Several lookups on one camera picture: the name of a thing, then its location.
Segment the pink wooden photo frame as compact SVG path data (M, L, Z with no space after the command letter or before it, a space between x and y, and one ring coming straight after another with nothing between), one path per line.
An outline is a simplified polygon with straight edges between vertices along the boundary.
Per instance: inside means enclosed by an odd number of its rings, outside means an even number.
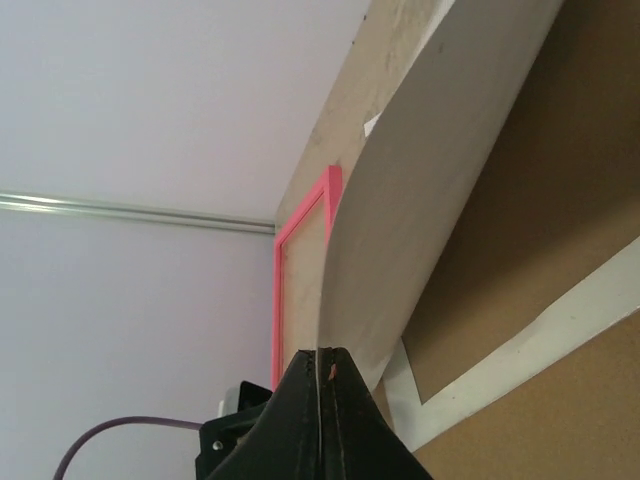
M274 241L271 383L298 350L317 345L326 245L342 194L342 169L329 166Z

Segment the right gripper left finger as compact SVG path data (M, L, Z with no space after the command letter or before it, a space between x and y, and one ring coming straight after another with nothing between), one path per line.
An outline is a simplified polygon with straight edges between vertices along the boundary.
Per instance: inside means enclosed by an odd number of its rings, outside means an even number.
M294 356L255 425L208 479L316 479L315 353Z

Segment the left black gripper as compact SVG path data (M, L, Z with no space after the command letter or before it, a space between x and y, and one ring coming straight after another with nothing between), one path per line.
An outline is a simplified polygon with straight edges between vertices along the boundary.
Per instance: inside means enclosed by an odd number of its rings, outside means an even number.
M195 459L196 479L208 479L241 443L257 422L273 392L249 381L227 390L218 416L199 429L200 453Z

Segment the white passe-partout mat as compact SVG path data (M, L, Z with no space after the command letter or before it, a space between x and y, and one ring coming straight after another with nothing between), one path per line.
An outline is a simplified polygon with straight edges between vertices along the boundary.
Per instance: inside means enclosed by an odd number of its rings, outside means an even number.
M400 342L383 374L395 433L417 451L638 310L634 240L426 402Z

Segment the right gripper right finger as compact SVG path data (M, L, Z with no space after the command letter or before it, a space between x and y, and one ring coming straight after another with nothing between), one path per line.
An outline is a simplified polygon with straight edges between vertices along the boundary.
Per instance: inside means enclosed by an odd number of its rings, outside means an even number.
M347 349L316 352L322 479L429 479L389 427Z

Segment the cat and books photo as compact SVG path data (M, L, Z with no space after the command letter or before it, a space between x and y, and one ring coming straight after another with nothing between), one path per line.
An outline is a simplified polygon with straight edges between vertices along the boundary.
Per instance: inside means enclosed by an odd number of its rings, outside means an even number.
M440 1L342 194L318 344L374 388L559 10L557 1Z

